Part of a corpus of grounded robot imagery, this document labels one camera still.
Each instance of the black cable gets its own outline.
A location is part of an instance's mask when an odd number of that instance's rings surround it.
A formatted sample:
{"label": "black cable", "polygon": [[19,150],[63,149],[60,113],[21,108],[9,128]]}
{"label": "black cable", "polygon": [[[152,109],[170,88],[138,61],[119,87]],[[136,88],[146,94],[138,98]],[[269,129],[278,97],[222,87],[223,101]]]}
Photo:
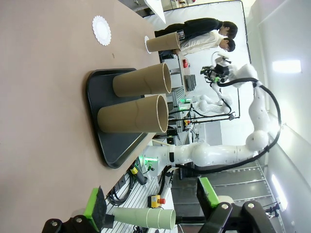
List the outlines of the black cable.
{"label": "black cable", "polygon": [[130,196],[132,189],[134,187],[135,179],[134,179],[134,177],[130,171],[128,171],[127,173],[130,176],[130,179],[129,179],[130,181],[129,181],[128,190],[127,190],[126,194],[124,195],[124,197],[123,198],[118,197],[115,187],[112,189],[112,191],[110,191],[108,193],[107,199],[108,199],[109,203],[114,205],[114,206],[120,206],[120,205],[124,204],[126,202],[126,200],[128,199],[128,197]]}
{"label": "black cable", "polygon": [[[244,83],[244,82],[258,82],[257,79],[254,79],[254,78],[243,78],[243,79],[236,79],[234,81],[231,81],[231,82],[228,82],[228,83],[224,83],[225,85],[224,86],[229,86],[229,85],[232,85],[232,84],[235,84],[235,83]],[[257,159],[259,159],[261,156],[263,156],[266,152],[268,152],[278,141],[279,137],[280,137],[280,129],[281,129],[281,110],[280,110],[280,106],[277,102],[277,99],[276,97],[274,96],[274,94],[267,88],[265,87],[264,85],[261,85],[260,88],[262,90],[264,90],[266,93],[268,93],[268,95],[272,98],[275,106],[276,106],[276,111],[277,111],[277,119],[278,119],[278,125],[279,125],[279,130],[276,134],[276,137],[274,139],[274,141],[266,146],[263,151],[261,153],[259,153],[258,155],[254,156],[253,158],[250,158],[250,159],[247,159],[247,160],[244,160],[244,161],[241,161],[239,163],[236,163],[236,164],[232,164],[232,165],[227,165],[227,166],[223,166],[223,167],[219,167],[219,168],[214,168],[214,169],[209,169],[209,170],[198,170],[198,169],[195,169],[195,168],[191,168],[191,167],[188,167],[188,166],[184,166],[184,165],[175,165],[175,167],[178,167],[178,168],[185,168],[185,169],[188,169],[188,170],[191,170],[193,172],[196,172],[198,174],[210,174],[210,173],[216,173],[216,172],[221,172],[221,171],[224,171],[224,170],[228,170],[228,169],[233,169],[233,168],[236,168],[236,167],[239,167],[239,166],[243,166],[245,164],[248,164],[250,162],[253,162],[253,161],[256,161]]]}
{"label": "black cable", "polygon": [[161,175],[162,183],[161,183],[161,187],[160,187],[160,190],[159,190],[158,195],[161,195],[162,192],[163,192],[164,184],[165,184],[165,175],[166,175],[167,171],[170,170],[171,167],[172,167],[172,166],[169,165],[169,166],[166,166],[166,167],[163,169],[163,172],[162,172],[162,175]]}
{"label": "black cable", "polygon": [[222,98],[222,101],[224,102],[224,104],[229,108],[229,113],[231,113],[232,109],[231,107],[229,106],[229,104],[227,104],[227,102]]}
{"label": "black cable", "polygon": [[196,123],[201,124],[201,123],[214,122],[214,121],[221,121],[221,120],[229,120],[229,118],[222,118],[222,119],[215,119],[215,120],[202,120],[202,121],[198,121],[198,122],[196,122]]}
{"label": "black cable", "polygon": [[246,82],[257,83],[258,80],[255,78],[241,78],[241,79],[235,79],[235,80],[229,81],[227,83],[217,82],[217,85],[219,87],[226,87],[226,86],[231,86],[231,85],[236,84],[236,83],[246,83]]}
{"label": "black cable", "polygon": [[[276,204],[276,203],[277,203],[277,201],[275,201],[275,202],[273,202],[273,203],[271,203],[271,204],[269,204],[269,205],[273,205],[273,204]],[[267,206],[269,206],[269,205],[262,206],[262,208],[263,208],[263,207],[267,207]]]}

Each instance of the black jacket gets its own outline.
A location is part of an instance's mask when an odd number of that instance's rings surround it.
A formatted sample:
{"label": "black jacket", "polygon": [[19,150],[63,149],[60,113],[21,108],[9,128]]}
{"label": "black jacket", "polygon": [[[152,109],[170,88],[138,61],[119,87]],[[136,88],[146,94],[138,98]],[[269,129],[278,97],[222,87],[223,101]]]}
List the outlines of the black jacket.
{"label": "black jacket", "polygon": [[223,22],[214,18],[197,18],[188,20],[185,23],[172,24],[166,29],[156,31],[155,36],[158,37],[183,30],[185,33],[185,39],[190,40],[213,30],[219,30],[222,25]]}

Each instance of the white robot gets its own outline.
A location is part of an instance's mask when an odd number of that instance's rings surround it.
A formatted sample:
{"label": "white robot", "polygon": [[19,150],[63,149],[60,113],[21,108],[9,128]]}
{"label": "white robot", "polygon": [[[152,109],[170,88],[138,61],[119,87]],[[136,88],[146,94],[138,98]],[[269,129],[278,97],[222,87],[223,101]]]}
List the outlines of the white robot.
{"label": "white robot", "polygon": [[[217,58],[216,66],[202,67],[201,74],[204,74],[207,83],[210,83],[210,87],[216,92],[219,100],[213,101],[210,97],[206,95],[201,95],[199,97],[192,97],[192,107],[195,110],[201,110],[202,112],[214,112],[214,113],[225,113],[231,112],[232,97],[230,95],[224,94],[222,88],[217,85],[218,81],[232,80],[233,73],[236,71],[234,66],[231,66],[231,61],[226,54],[218,53],[220,56]],[[182,107],[190,109],[190,104],[182,104]]]}
{"label": "white robot", "polygon": [[[253,66],[246,64],[236,72],[223,77],[223,82],[229,80],[241,80],[243,78],[255,78],[257,72]],[[243,83],[234,83],[239,88]],[[268,145],[269,117],[265,109],[264,91],[260,88],[260,81],[254,82],[254,100],[249,107],[249,115],[254,125],[254,131],[247,137],[244,146],[210,146],[207,143],[193,143],[183,146],[148,146],[144,152],[144,162],[154,169],[149,171],[151,176],[158,176],[165,166],[181,165],[193,162],[197,166],[232,165],[257,154],[257,151]]]}
{"label": "white robot", "polygon": [[[230,95],[223,94],[222,88],[219,88],[216,83],[211,85],[212,89],[217,93],[219,101],[213,101],[210,97],[206,95],[201,95],[199,97],[192,97],[193,101],[192,107],[195,110],[201,110],[202,112],[214,112],[214,113],[230,113],[232,98]],[[181,104],[181,107],[186,107],[190,109],[190,103]]]}

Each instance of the white doily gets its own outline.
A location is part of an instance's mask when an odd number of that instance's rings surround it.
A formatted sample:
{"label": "white doily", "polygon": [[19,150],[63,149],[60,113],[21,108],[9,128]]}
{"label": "white doily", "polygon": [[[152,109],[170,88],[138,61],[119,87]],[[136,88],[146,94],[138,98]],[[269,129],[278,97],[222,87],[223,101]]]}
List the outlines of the white doily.
{"label": "white doily", "polygon": [[111,41],[111,31],[107,21],[101,16],[95,16],[92,25],[98,42],[105,46],[109,45]]}

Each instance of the green light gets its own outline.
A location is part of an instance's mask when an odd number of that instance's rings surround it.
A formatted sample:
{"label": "green light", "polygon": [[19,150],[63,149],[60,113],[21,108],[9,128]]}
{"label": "green light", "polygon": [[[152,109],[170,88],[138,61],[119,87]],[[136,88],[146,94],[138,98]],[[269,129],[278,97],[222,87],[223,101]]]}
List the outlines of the green light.
{"label": "green light", "polygon": [[154,162],[157,161],[157,159],[153,159],[153,158],[145,158],[145,160],[146,160],[146,161],[154,161]]}

